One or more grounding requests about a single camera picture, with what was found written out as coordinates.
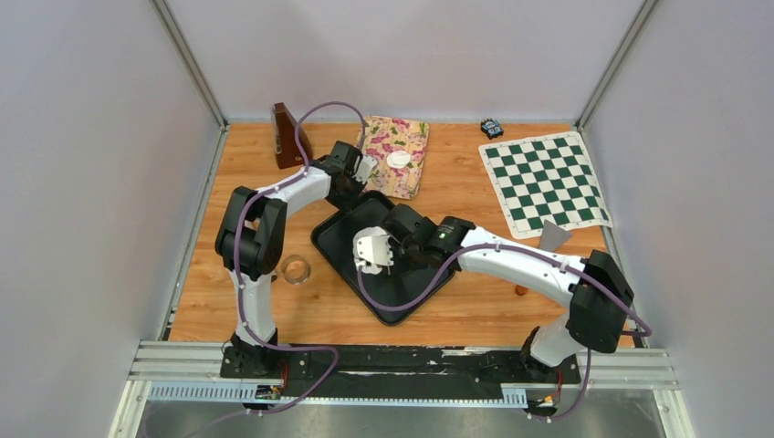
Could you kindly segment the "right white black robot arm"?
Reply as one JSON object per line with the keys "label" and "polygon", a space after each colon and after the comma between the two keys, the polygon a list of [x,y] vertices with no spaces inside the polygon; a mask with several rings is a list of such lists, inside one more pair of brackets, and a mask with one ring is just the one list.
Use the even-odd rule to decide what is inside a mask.
{"label": "right white black robot arm", "polygon": [[521,368],[530,379],[544,381],[582,349],[603,354],[618,349],[634,293],[611,255],[599,250],[586,257],[556,254],[453,216],[435,224],[405,204],[394,207],[380,227],[420,264],[504,279],[567,309],[525,341]]}

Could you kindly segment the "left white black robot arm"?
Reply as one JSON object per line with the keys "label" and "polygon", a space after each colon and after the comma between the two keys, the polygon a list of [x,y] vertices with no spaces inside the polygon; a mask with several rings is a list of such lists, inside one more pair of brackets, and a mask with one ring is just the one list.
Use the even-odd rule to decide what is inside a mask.
{"label": "left white black robot arm", "polygon": [[298,153],[303,167],[293,175],[256,190],[240,186],[232,192],[214,244],[235,288],[237,326],[231,344],[258,377],[272,375],[279,365],[271,286],[288,219],[320,200],[349,208],[378,164],[342,141],[318,160],[302,148]]}

